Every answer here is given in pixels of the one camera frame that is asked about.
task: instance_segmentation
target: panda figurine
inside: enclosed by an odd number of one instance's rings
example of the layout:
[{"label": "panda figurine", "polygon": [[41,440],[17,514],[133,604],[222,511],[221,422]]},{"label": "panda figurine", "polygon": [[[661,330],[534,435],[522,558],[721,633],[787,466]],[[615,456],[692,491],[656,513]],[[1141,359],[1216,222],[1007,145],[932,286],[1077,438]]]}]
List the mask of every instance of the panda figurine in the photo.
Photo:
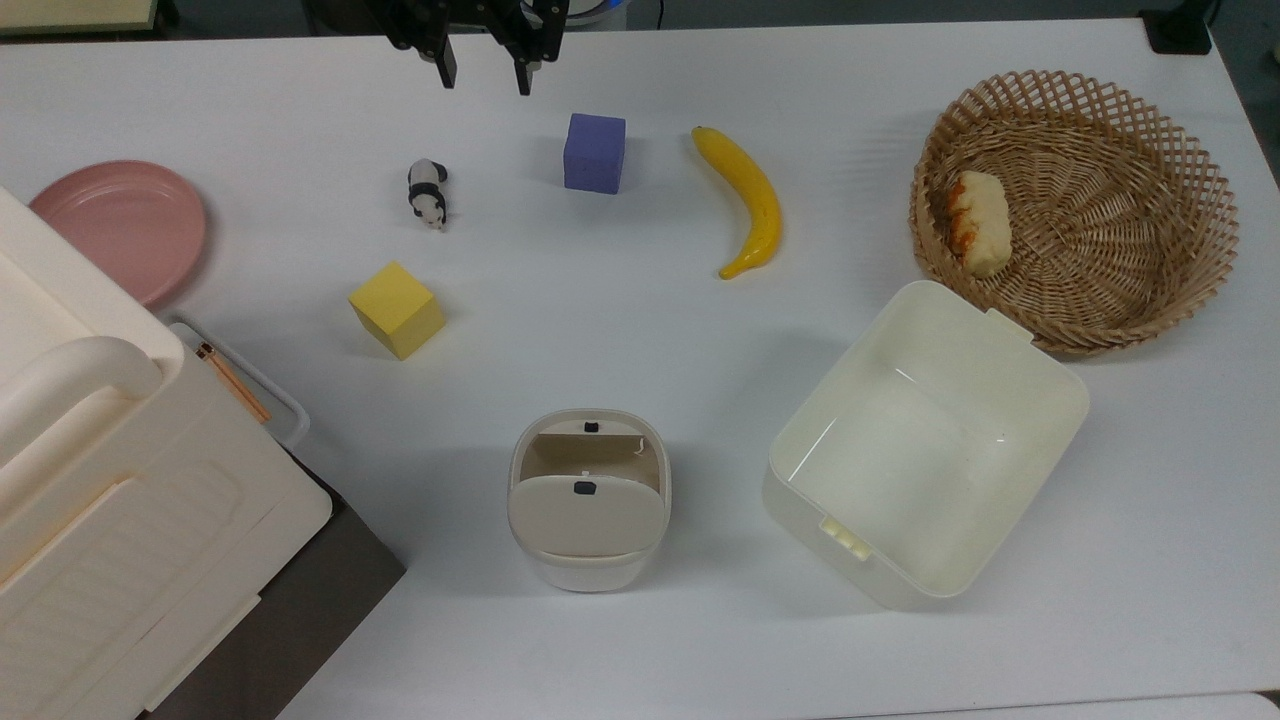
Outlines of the panda figurine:
[{"label": "panda figurine", "polygon": [[440,186],[449,179],[444,165],[426,158],[413,163],[408,169],[408,204],[413,214],[422,218],[428,227],[443,229],[447,219],[444,195]]}]

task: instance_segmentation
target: white plastic box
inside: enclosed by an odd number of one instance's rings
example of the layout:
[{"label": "white plastic box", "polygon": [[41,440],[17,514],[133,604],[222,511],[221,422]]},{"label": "white plastic box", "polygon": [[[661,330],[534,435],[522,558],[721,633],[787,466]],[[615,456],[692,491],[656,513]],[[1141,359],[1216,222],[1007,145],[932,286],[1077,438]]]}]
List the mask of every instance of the white plastic box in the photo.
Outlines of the white plastic box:
[{"label": "white plastic box", "polygon": [[253,607],[329,496],[3,188],[0,338],[0,720],[132,720]]},{"label": "white plastic box", "polygon": [[671,520],[671,461],[658,432],[618,410],[562,410],[516,443],[507,518],[550,584],[620,589],[640,574]]},{"label": "white plastic box", "polygon": [[893,296],[769,450],[764,505],[881,605],[964,592],[1084,421],[1084,383],[946,287]]}]

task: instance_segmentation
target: yellow banana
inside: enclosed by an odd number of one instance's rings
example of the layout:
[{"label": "yellow banana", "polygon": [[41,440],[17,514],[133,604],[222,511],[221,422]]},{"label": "yellow banana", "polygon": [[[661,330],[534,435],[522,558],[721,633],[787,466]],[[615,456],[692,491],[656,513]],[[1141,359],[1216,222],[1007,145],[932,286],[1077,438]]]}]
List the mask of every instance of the yellow banana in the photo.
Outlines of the yellow banana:
[{"label": "yellow banana", "polygon": [[690,135],[698,152],[728,181],[751,211],[751,232],[742,241],[742,250],[732,263],[721,268],[719,275],[727,281],[773,258],[782,237],[782,208],[769,178],[736,142],[712,128],[696,127]]}]

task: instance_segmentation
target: purple cube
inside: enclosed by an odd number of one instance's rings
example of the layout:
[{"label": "purple cube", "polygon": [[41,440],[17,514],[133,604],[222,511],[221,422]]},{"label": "purple cube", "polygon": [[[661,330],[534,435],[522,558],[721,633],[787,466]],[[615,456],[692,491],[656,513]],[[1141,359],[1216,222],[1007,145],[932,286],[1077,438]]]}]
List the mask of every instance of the purple cube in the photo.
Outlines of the purple cube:
[{"label": "purple cube", "polygon": [[618,193],[627,122],[573,113],[564,141],[564,187]]}]

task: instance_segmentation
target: woven basket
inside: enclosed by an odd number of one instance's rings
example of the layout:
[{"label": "woven basket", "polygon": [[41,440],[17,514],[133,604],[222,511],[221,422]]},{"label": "woven basket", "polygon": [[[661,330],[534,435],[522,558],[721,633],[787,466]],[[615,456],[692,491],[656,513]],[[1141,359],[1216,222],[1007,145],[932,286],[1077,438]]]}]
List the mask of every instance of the woven basket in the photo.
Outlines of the woven basket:
[{"label": "woven basket", "polygon": [[[1000,178],[1012,258],[966,274],[947,241],[961,170]],[[1235,206],[1199,141],[1155,105],[1093,78],[1009,73],[938,117],[915,167],[915,258],[931,278],[996,307],[1053,352],[1146,342],[1190,318],[1235,258]]]}]

